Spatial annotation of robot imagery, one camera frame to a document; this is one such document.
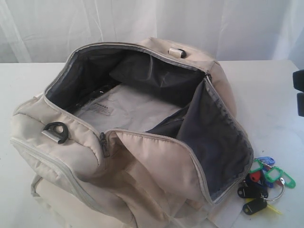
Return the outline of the colourful key tag bunch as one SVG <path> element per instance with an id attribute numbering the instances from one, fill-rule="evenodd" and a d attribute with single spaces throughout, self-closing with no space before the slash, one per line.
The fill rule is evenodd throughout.
<path id="1" fill-rule="evenodd" d="M 248 174 L 237 190 L 238 196 L 246 200 L 242 208 L 246 215 L 251 216 L 264 209 L 282 214 L 270 202 L 279 200 L 286 188 L 295 188 L 296 182 L 275 164 L 275 160 L 269 156 L 253 160 Z"/>

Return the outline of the beige fabric duffel bag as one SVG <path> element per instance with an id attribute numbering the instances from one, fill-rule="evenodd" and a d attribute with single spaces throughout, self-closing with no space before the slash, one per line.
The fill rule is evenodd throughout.
<path id="1" fill-rule="evenodd" d="M 181 109 L 152 129 L 98 132 L 75 116 L 118 85 Z M 76 49 L 12 115 L 32 195 L 70 227 L 194 228 L 248 174 L 253 148 L 221 65 L 159 38 Z"/>

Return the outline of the clear plastic packaging sheet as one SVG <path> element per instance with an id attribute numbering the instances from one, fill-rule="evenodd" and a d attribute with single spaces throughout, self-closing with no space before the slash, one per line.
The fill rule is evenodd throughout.
<path id="1" fill-rule="evenodd" d="M 113 128 L 145 132 L 181 108 L 127 85 L 118 85 L 75 112 L 98 132 Z"/>

